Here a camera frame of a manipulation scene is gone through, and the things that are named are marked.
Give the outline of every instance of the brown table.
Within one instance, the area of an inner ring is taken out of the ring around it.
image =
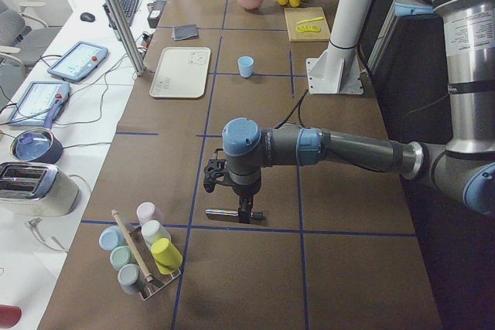
[[[338,0],[322,6],[332,24]],[[172,26],[196,23],[198,39],[174,42]],[[266,168],[241,225],[206,218],[236,209],[229,188],[206,194],[203,167],[232,118],[281,121],[306,82],[306,57],[327,43],[290,43],[283,8],[247,12],[235,0],[169,0],[40,329],[438,329],[439,317],[401,183],[335,163]],[[155,100],[153,72],[167,46],[211,48],[206,93]],[[237,58],[255,59],[254,75]],[[386,138],[373,89],[362,96],[308,95],[305,124]],[[117,209],[133,223],[154,202],[183,252],[183,275],[142,301],[118,286],[100,232]]]

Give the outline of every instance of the table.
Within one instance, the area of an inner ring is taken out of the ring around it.
[[[338,0],[322,6],[329,24]],[[171,38],[196,23],[200,37]],[[236,209],[228,188],[206,194],[203,167],[232,118],[281,121],[306,82],[306,57],[327,43],[290,43],[283,8],[247,12],[235,0],[169,0],[118,122],[90,202],[39,329],[438,329],[440,321],[399,178],[333,163],[263,169],[259,223],[208,219]],[[196,100],[149,96],[167,46],[211,49],[206,93]],[[254,75],[237,58],[254,57]],[[307,125],[376,138],[386,132],[370,84],[362,96],[308,96]],[[116,209],[132,223],[144,201],[166,216],[183,274],[148,301],[118,286],[97,244]]]
[[[143,0],[132,24],[131,30],[135,38],[143,31],[152,31],[147,23],[147,2]],[[104,95],[101,119],[89,124],[66,125],[75,121],[92,121],[99,117],[100,100],[107,85],[104,79],[97,81],[97,78],[125,54],[122,44],[108,27],[107,17],[101,7],[103,3],[104,0],[87,0],[87,4],[81,4],[75,9],[45,52],[45,55],[61,55],[79,40],[109,48],[107,59],[87,79],[80,84],[71,84],[73,96],[53,126],[54,135],[64,147],[110,143],[134,84],[134,70],[128,60],[123,60],[120,68],[107,76],[108,91]],[[94,13],[96,21],[80,21],[82,12]],[[54,61],[50,58],[46,60],[48,63]],[[21,97],[31,81],[54,80],[46,72],[46,68],[45,63],[37,63],[13,100],[17,101]],[[9,114],[10,111],[6,110],[0,115],[0,122],[5,123]],[[2,126],[2,131],[11,136],[17,136],[25,129],[26,127]],[[12,138],[8,135],[4,135],[0,141],[0,162],[16,161],[10,155]],[[52,247],[58,248],[50,239],[55,236],[66,249],[70,248],[90,198],[90,189],[94,188],[108,148],[109,145],[67,148],[56,163],[66,174],[78,176],[73,180],[78,184],[80,194],[71,213],[58,217],[42,217],[38,229]],[[66,258],[64,252],[52,251],[36,241],[25,227],[25,222],[32,218],[34,217],[16,215],[0,207],[0,303],[18,305],[22,309],[22,318],[14,327],[17,329],[38,326]]]

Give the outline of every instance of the white tray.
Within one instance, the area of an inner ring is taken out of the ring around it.
[[[207,83],[210,48],[168,47],[162,51],[149,94],[154,98],[199,98]]]

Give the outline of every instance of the yellow cup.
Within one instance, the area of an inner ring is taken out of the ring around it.
[[[169,239],[162,238],[152,244],[152,256],[161,274],[171,274],[183,263],[183,256]]]

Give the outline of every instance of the folded cloth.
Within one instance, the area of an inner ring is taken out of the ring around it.
[[[198,38],[198,28],[196,25],[181,25],[181,26],[173,26],[172,29],[172,38],[177,40],[185,40],[185,39],[195,39]]]

